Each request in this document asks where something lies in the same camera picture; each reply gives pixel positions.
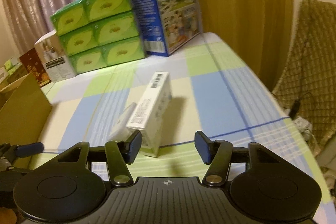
chair backrest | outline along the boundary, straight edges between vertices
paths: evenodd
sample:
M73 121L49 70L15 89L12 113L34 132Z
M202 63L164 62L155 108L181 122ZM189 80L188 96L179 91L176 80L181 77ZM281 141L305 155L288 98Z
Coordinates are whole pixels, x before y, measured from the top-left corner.
M336 5L303 0L295 40L273 94L287 108L306 94L298 115L313 124L312 133L320 147L315 153L323 149L336 130L335 55Z

blue box with chinese text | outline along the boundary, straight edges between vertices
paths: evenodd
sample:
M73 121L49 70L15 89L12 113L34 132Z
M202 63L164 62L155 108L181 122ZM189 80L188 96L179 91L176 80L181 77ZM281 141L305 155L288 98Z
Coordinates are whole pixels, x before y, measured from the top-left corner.
M132 0L149 54L169 56L199 33L196 0Z

table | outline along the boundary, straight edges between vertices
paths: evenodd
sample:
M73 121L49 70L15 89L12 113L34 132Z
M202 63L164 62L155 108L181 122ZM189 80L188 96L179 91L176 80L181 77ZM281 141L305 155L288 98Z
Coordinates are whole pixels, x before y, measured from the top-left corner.
M119 115L140 99L155 71L170 72L173 99L165 113L159 157L138 155L129 165L133 178L202 179L207 166L194 147L197 130L234 146L259 142L319 183L322 201L314 219L319 224L335 223L335 208L322 173L293 122L250 68L214 33L198 35L168 58L149 56L43 87L53 110L40 136L45 153L34 157L30 167L80 141L104 145ZM232 164L229 179L244 168L244 164ZM108 179L105 164L95 164L93 171Z

green plastic packaging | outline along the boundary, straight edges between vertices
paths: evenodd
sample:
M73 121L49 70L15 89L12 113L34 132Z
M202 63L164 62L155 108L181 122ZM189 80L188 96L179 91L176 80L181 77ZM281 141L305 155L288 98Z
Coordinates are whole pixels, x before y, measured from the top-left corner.
M99 45L139 36L132 11L105 18L92 24L94 36Z
M103 58L108 66L125 63L145 57L141 39L132 37L101 46Z
M85 10L85 0L76 0L50 16L57 35L63 35L89 23Z
M68 56L97 47L98 42L93 35L93 25L89 24L60 36L61 44Z
M89 22L127 12L132 9L130 0L85 0Z
M77 73L84 73L106 67L101 49L99 47L92 48L85 52L80 52L69 57L74 69Z

